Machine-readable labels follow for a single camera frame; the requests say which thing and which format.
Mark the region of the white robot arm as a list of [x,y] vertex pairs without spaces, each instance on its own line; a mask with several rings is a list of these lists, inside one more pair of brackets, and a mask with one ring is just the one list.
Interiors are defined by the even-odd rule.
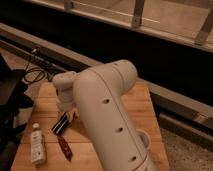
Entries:
[[59,109],[78,110],[104,171],[157,171],[121,100],[136,80],[128,60],[53,77]]

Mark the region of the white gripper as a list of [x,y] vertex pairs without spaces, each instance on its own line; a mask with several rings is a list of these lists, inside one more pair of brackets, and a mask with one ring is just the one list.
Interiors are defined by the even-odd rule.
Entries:
[[[63,118],[67,115],[67,112],[71,111],[75,107],[74,99],[73,99],[73,92],[71,89],[64,89],[64,90],[57,90],[57,106],[60,109],[58,111],[58,117]],[[70,120],[73,120],[77,117],[77,112],[72,111],[70,112]]]

